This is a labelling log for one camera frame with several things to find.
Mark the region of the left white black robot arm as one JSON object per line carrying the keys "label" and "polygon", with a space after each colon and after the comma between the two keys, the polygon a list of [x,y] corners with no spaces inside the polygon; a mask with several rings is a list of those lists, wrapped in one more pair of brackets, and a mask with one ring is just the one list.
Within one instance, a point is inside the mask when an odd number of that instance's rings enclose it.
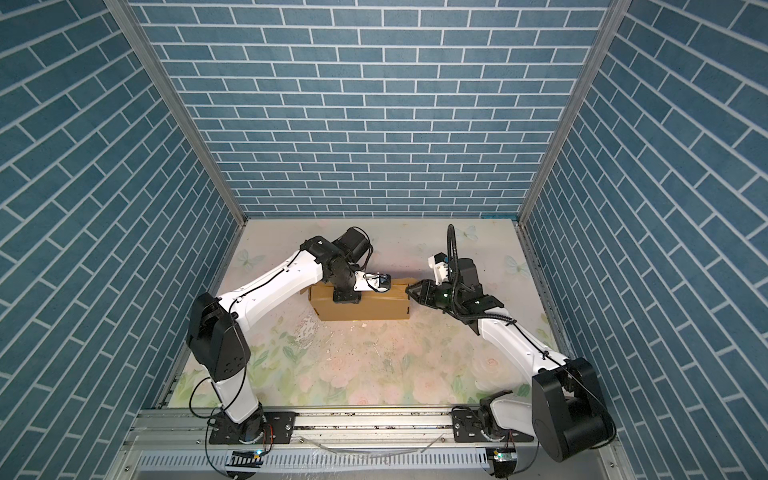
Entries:
{"label": "left white black robot arm", "polygon": [[372,253],[370,237],[358,227],[333,241],[314,236],[255,280],[218,296],[202,293],[193,301],[185,341],[208,374],[218,411],[234,426],[257,428],[263,422],[262,404],[247,373],[247,334],[283,302],[317,283],[332,286],[343,303],[359,302],[364,292],[388,292],[389,275],[365,270]]}

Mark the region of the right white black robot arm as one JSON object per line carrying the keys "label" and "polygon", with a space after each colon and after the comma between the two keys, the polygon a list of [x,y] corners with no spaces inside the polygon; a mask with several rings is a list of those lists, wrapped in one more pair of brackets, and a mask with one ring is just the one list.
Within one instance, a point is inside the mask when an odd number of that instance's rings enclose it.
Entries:
{"label": "right white black robot arm", "polygon": [[596,371],[585,358],[569,358],[536,339],[500,300],[484,292],[471,259],[439,253],[428,265],[434,277],[408,286],[407,295],[469,326],[527,377],[528,402],[512,392],[481,401],[490,430],[532,436],[557,462],[616,438]]}

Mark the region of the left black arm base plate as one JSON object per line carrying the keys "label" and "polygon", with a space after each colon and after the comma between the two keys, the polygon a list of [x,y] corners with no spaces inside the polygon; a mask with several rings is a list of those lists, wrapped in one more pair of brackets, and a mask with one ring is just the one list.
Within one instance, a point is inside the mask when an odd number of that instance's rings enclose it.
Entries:
{"label": "left black arm base plate", "polygon": [[208,442],[213,445],[288,444],[296,417],[292,411],[257,410],[244,422],[235,423],[226,413],[217,413],[210,421]]}

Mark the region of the brown cardboard box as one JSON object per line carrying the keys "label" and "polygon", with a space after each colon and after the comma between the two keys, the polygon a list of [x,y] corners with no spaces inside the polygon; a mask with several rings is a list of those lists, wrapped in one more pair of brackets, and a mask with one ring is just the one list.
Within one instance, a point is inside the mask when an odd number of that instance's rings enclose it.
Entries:
{"label": "brown cardboard box", "polygon": [[333,288],[317,283],[309,290],[309,301],[322,321],[394,321],[408,320],[410,298],[406,288],[416,279],[394,279],[387,293],[363,292],[357,304],[341,304],[333,301]]}

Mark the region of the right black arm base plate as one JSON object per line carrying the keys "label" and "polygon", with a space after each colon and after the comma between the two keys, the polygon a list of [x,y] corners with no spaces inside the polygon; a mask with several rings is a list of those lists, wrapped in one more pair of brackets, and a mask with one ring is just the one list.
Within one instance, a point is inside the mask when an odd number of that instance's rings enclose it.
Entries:
{"label": "right black arm base plate", "polygon": [[451,426],[456,443],[516,443],[533,442],[534,437],[517,430],[502,429],[495,424],[489,413],[482,408],[454,406],[451,411]]}

